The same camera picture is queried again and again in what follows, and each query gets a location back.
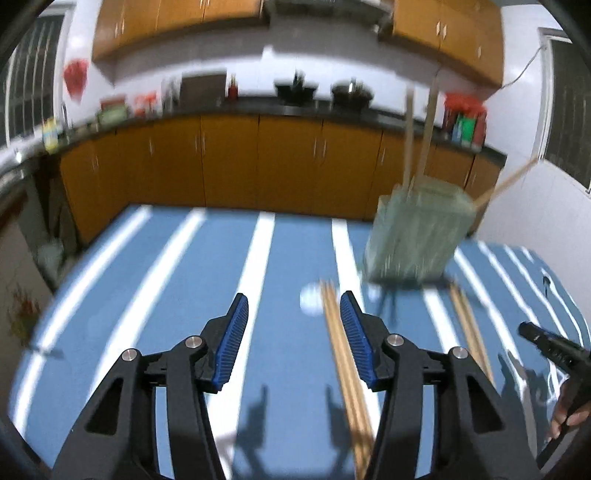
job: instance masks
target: red bag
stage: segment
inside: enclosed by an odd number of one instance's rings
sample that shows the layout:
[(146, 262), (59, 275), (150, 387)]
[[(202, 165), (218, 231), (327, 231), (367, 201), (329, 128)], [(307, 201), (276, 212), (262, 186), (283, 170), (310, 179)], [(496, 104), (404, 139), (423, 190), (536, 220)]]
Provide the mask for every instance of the red bag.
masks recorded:
[(64, 68), (64, 81), (70, 94), (70, 98), (76, 103), (82, 100), (82, 92), (86, 88), (86, 74), (88, 71), (88, 60), (71, 60)]

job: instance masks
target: green container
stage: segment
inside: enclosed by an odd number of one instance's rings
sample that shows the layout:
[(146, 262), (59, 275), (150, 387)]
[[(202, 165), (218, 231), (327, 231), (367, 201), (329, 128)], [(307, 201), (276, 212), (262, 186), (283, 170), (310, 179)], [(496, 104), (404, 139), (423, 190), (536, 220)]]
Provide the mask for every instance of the green container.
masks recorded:
[(423, 177), (410, 195), (397, 187), (380, 197), (365, 247), (365, 279), (381, 282), (438, 280), (476, 216), (459, 187)]
[(474, 127), (476, 126), (475, 118), (464, 117), (462, 119), (462, 141), (472, 143), (474, 138)]

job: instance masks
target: black countertop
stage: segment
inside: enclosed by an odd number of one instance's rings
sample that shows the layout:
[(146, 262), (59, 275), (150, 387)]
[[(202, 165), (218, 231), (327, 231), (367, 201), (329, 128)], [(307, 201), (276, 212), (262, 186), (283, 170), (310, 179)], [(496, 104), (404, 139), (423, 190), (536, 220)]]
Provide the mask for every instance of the black countertop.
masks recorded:
[[(46, 157), (57, 158), (60, 154), (83, 143), (87, 140), (99, 137), (101, 135), (114, 132), (119, 129), (129, 127), (140, 127), (156, 121), (162, 121), (179, 116), (195, 115), (269, 115), (269, 116), (294, 116), (299, 118), (308, 118), (315, 120), (328, 120), (330, 122), (354, 125), (363, 128), (380, 129), (388, 132), (403, 134), (405, 128), (404, 115), (394, 111), (386, 111), (374, 108), (364, 109), (361, 112), (350, 111), (343, 108), (334, 107), (331, 101), (326, 99), (316, 100), (307, 106), (291, 106), (283, 104), (275, 96), (243, 96), (236, 101), (217, 101), (200, 103), (199, 105), (182, 106), (174, 112), (164, 113), (162, 115), (148, 118), (129, 118), (116, 125), (101, 125), (89, 127), (82, 131), (72, 130), (68, 132), (59, 142), (59, 147), (55, 151), (48, 153), (42, 144), (37, 148), (21, 154), (18, 161), (8, 162), (0, 168), (0, 197), (8, 190), (8, 184), (15, 184), (16, 179), (24, 179), (24, 173), (31, 174), (39, 165), (39, 160)], [(414, 133), (416, 137), (423, 135), (424, 123), (414, 121)], [(468, 154), (480, 154), (486, 157), (495, 165), (503, 168), (506, 162), (506, 154), (495, 150), (494, 148), (484, 146), (481, 150), (472, 147), (464, 147), (460, 144), (451, 142), (441, 132), (441, 129), (435, 127), (433, 130), (432, 143), (445, 145), (446, 148), (465, 152)]]

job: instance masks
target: upper cabinet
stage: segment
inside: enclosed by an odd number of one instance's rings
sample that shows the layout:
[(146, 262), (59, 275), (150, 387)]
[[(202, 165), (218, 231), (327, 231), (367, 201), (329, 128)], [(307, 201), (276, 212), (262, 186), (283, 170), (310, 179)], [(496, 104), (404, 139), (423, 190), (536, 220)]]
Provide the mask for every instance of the upper cabinet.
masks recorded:
[(160, 0), (124, 0), (120, 45), (126, 46), (156, 33)]
[(92, 59), (98, 60), (119, 48), (123, 0), (103, 0), (96, 21)]
[(103, 0), (92, 59), (144, 44), (164, 32), (219, 20), (264, 19), (262, 0)]
[(503, 82), (501, 10), (490, 0), (397, 0), (393, 40), (485, 85)]
[(203, 21), (207, 0), (160, 0), (157, 31), (175, 30)]

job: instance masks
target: blue striped tablecloth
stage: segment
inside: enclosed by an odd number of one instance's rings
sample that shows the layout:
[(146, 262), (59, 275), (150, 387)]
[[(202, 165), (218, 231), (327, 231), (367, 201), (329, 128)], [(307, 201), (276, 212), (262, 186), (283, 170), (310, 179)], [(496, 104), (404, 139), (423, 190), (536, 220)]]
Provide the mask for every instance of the blue striped tablecloth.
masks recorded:
[[(11, 393), (13, 422), (53, 465), (94, 386), (125, 348), (168, 350), (200, 333), (241, 291), (250, 304), (249, 328), (230, 382), (207, 398), (226, 472), (353, 479), (318, 281), (353, 290), (366, 312), (421, 348), (447, 352), (466, 344), (447, 291), (391, 294), (360, 283), (356, 262), (370, 228), (271, 213), (130, 207), (44, 312), (33, 344), (51, 353), (23, 356)], [(465, 241), (446, 274), (467, 293), (508, 411), (539, 447), (563, 378), (517, 335), (517, 326), (535, 321), (589, 348), (584, 318), (550, 268), (525, 248)], [(544, 274), (551, 279), (547, 298)], [(374, 427), (383, 399), (366, 392)], [(157, 439), (161, 472), (172, 478), (161, 389)], [(418, 475), (429, 471), (432, 444), (433, 394), (426, 388)]]

